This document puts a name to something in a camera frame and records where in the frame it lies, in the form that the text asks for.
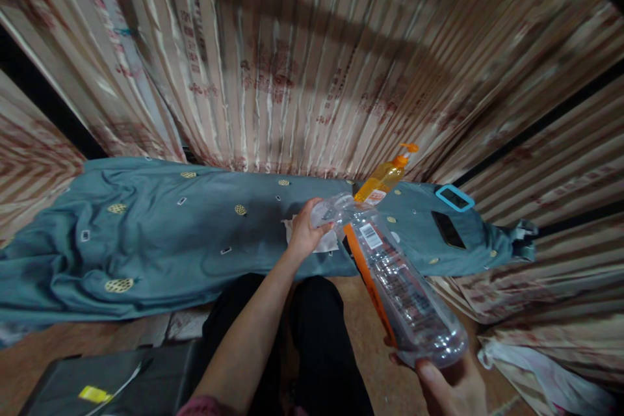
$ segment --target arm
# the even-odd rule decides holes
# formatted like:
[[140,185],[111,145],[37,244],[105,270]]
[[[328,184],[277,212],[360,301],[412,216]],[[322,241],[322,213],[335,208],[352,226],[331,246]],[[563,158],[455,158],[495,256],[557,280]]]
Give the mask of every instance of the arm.
[[304,205],[292,223],[291,242],[216,349],[194,397],[210,395],[223,407],[245,414],[267,365],[281,312],[294,276],[331,224],[313,229],[310,212],[322,198]]

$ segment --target orange label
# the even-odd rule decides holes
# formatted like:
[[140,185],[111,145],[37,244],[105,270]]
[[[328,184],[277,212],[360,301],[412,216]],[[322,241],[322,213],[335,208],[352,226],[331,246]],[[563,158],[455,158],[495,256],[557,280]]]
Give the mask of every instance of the orange label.
[[364,280],[364,284],[366,285],[366,290],[369,292],[372,303],[377,310],[377,315],[379,315],[383,327],[385,328],[385,332],[388,334],[388,338],[390,338],[391,346],[393,346],[394,348],[398,348],[397,338],[395,337],[395,333],[392,331],[392,327],[390,326],[390,320],[388,320],[388,316],[385,313],[382,299],[379,296],[379,291],[377,291],[375,283],[372,280],[371,271],[366,265],[364,253],[359,246],[358,238],[353,231],[353,226],[349,224],[344,228],[344,233],[346,234],[347,241],[349,242],[349,247],[351,247],[351,253],[356,260],[356,266],[358,267],[357,269],[362,275],[362,279]]
[[364,200],[364,203],[375,206],[377,203],[382,201],[386,195],[387,193],[381,190],[373,190],[367,199]]

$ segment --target phone screen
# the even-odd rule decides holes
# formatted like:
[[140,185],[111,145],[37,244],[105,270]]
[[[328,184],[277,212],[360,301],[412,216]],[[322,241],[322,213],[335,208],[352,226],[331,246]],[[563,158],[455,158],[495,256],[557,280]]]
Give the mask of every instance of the phone screen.
[[442,238],[444,241],[452,246],[461,249],[466,249],[460,234],[453,226],[453,221],[443,213],[439,213],[437,211],[432,211],[431,214],[434,216],[435,223],[437,224],[438,229],[440,229],[440,234],[442,234]]
[[465,201],[462,197],[460,197],[459,195],[457,195],[455,192],[453,192],[452,190],[449,190],[448,188],[446,190],[442,190],[442,192],[440,193],[440,195],[442,195],[444,198],[446,198],[448,201],[450,201],[451,203],[453,203],[457,208],[462,209],[464,208],[468,202]]

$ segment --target hand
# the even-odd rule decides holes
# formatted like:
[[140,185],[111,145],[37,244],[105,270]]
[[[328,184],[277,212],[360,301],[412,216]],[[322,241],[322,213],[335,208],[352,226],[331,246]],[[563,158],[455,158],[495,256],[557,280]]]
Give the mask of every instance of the hand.
[[288,254],[303,260],[319,245],[320,238],[331,231],[333,223],[327,223],[316,229],[310,224],[310,212],[314,205],[323,199],[316,197],[308,200],[297,217],[292,221],[291,242],[286,249]]
[[[390,360],[405,365],[396,354]],[[486,385],[481,379],[474,359],[468,354],[457,364],[439,370],[429,361],[415,366],[421,381],[422,394],[430,416],[486,416]]]

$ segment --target bottle cap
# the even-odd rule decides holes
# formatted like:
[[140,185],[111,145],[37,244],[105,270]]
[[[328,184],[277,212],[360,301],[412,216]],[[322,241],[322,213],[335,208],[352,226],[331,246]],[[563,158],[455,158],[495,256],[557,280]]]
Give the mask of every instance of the bottle cap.
[[410,161],[410,153],[415,153],[416,151],[419,150],[418,145],[415,145],[413,143],[401,143],[401,146],[405,146],[408,149],[408,152],[405,153],[404,155],[399,155],[397,157],[395,157],[392,160],[392,163],[396,166],[396,167],[405,167],[408,165],[408,162]]

